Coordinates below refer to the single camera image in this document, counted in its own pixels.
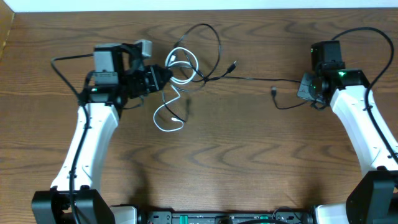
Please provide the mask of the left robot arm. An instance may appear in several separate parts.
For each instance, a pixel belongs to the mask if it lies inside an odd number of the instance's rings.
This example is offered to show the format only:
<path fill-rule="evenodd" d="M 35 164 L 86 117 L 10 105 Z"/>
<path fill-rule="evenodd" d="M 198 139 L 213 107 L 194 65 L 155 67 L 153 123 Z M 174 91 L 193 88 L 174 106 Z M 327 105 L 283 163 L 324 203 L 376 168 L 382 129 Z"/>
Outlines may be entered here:
<path fill-rule="evenodd" d="M 36 191 L 37 223 L 138 223 L 133 205 L 110 207 L 100 195 L 108 146 L 129 99 L 162 90 L 172 77 L 158 65 L 144 65 L 152 42 L 99 44 L 91 54 L 94 70 L 78 98 L 78 121 L 67 156 L 50 189 Z"/>

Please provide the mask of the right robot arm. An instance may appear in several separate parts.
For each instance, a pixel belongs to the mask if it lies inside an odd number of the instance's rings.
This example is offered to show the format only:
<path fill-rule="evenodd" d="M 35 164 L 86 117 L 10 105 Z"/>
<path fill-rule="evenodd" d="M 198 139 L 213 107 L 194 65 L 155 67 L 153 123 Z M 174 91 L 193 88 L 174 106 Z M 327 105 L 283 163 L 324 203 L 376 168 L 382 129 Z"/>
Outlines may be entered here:
<path fill-rule="evenodd" d="M 315 223 L 397 223 L 397 141 L 367 91 L 362 70 L 347 69 L 337 40 L 311 46 L 312 73 L 305 73 L 297 96 L 330 107 L 342 122 L 363 175 L 343 203 L 318 205 Z"/>

